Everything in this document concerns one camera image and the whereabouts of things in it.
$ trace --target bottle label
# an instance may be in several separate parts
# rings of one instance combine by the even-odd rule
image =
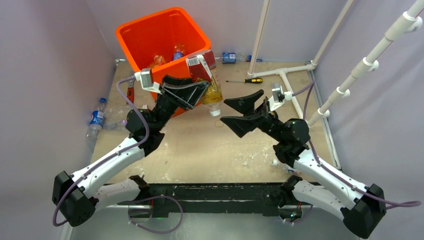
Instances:
[[[222,53],[222,63],[223,64],[235,64],[236,63],[236,53],[235,52],[223,52]]]
[[[172,56],[172,61],[175,61],[175,60],[180,59],[182,57],[184,57],[184,54],[180,51],[176,51]]]
[[[103,127],[103,122],[104,122],[103,115],[104,115],[104,113],[102,111],[93,111],[91,121],[90,121],[90,125],[96,124],[96,125],[100,125],[100,126]]]

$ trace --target orange bin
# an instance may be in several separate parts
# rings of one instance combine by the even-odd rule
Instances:
[[[190,78],[186,64],[188,55],[211,49],[211,42],[189,14],[180,7],[168,8],[122,24],[116,36],[135,72],[147,68],[156,55],[167,62],[152,69],[153,80],[162,82],[165,75]],[[174,46],[183,44],[185,56],[172,61]],[[183,113],[179,108],[174,116]]]

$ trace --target wooden tabletop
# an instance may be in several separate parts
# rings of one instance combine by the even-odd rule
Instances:
[[[259,62],[255,72],[302,66],[296,62]],[[246,84],[225,82],[226,80],[243,80],[249,68],[249,63],[217,64],[218,77],[224,99],[250,95],[263,89],[263,97],[271,97],[272,83],[281,83],[279,76],[267,76],[262,84]],[[116,82],[132,74],[127,62],[120,62],[116,68],[112,89],[108,97],[108,108],[124,106],[125,100],[116,89]],[[287,75],[294,91],[298,91],[310,83],[306,71],[291,72]],[[124,93],[128,85],[121,85]],[[135,105],[141,108],[148,105],[153,108],[155,103],[150,93],[142,90],[139,82],[134,85]],[[306,92],[297,96],[301,106],[305,104]],[[318,104],[314,95],[309,99],[307,118],[310,118]],[[293,104],[288,101],[277,110],[279,119],[283,122],[290,118],[298,118]],[[283,170],[282,164],[272,166],[276,159],[273,145],[277,142],[271,137],[255,129],[243,138],[237,137],[219,118],[221,116],[239,116],[232,108],[222,105],[221,115],[212,117],[206,106],[200,105],[177,117],[173,117],[162,130],[165,137],[160,146],[149,156],[133,163],[113,177],[109,183],[124,181],[132,175],[145,175],[148,183],[263,183],[284,182],[290,174]],[[317,153],[328,163],[333,162],[327,144],[326,133],[321,121],[310,129]],[[100,131],[99,139],[94,148],[91,162],[96,161],[115,148],[128,136],[128,132],[117,130]],[[313,181],[307,175],[301,177]]]

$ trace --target barcode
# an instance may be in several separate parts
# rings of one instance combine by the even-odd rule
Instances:
[[[198,65],[200,64],[199,59],[197,57],[194,58],[187,58],[187,64],[188,66]]]

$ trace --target screwdriver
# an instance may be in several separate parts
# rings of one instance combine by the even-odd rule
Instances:
[[[245,83],[245,84],[261,84],[264,82],[264,80],[262,80],[262,78],[249,78],[249,79],[245,79],[243,81],[226,81],[226,82],[230,82],[230,83]]]

